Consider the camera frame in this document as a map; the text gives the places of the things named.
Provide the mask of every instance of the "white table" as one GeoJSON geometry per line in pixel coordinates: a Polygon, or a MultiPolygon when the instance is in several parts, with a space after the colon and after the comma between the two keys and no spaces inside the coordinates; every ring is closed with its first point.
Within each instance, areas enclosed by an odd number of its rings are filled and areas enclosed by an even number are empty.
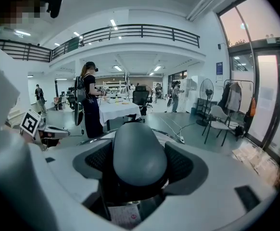
{"type": "Polygon", "coordinates": [[[109,120],[117,117],[123,117],[128,115],[136,115],[136,119],[141,117],[139,106],[128,101],[118,103],[108,103],[104,100],[101,101],[100,105],[100,123],[102,126],[107,124],[107,131],[110,131],[109,120]]]}

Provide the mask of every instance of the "black dress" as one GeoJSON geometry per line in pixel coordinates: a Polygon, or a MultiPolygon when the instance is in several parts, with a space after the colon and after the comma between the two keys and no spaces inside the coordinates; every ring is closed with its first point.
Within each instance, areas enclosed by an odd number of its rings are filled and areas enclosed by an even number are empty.
{"type": "Polygon", "coordinates": [[[90,99],[82,102],[85,112],[85,124],[87,136],[89,138],[95,138],[102,135],[102,125],[100,123],[100,109],[98,106],[97,98],[89,93],[90,84],[95,84],[95,77],[93,75],[86,75],[83,78],[84,85],[86,87],[87,95],[90,99]]]}

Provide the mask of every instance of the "electric fan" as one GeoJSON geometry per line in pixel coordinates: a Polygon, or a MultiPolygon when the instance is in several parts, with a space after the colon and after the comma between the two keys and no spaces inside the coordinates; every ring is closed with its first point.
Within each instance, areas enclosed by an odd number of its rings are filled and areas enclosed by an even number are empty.
{"type": "Polygon", "coordinates": [[[205,109],[204,109],[204,113],[202,114],[203,115],[202,120],[196,121],[196,123],[199,124],[200,126],[207,125],[207,121],[204,119],[206,115],[208,102],[212,100],[213,95],[214,95],[214,85],[210,79],[205,79],[200,86],[200,98],[202,100],[206,99],[205,109]]]}

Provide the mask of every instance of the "man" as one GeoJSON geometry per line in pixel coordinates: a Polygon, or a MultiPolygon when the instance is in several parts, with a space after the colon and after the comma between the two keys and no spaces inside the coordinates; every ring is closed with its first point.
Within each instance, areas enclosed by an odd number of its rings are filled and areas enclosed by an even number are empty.
{"type": "Polygon", "coordinates": [[[184,92],[184,90],[180,90],[178,86],[179,86],[179,82],[178,81],[174,82],[174,88],[173,88],[173,92],[172,92],[172,98],[173,98],[172,113],[177,112],[178,94],[181,93],[181,92],[184,92]]]}
{"type": "Polygon", "coordinates": [[[157,103],[157,99],[160,98],[161,96],[161,88],[160,88],[160,84],[157,83],[156,87],[155,87],[155,103],[157,103]]]}
{"type": "Polygon", "coordinates": [[[35,96],[36,96],[36,100],[37,100],[37,103],[39,105],[39,108],[40,108],[40,111],[42,112],[42,114],[47,113],[47,110],[45,108],[44,93],[43,93],[42,88],[39,88],[39,84],[36,85],[35,96]]]}

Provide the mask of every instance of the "jacket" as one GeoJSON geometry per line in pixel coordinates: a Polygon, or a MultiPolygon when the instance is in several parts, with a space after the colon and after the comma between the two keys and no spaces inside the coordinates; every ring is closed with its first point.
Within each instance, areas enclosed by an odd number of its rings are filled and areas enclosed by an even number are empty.
{"type": "Polygon", "coordinates": [[[230,86],[226,108],[235,112],[239,111],[242,101],[242,89],[240,85],[235,82],[230,86]]]}

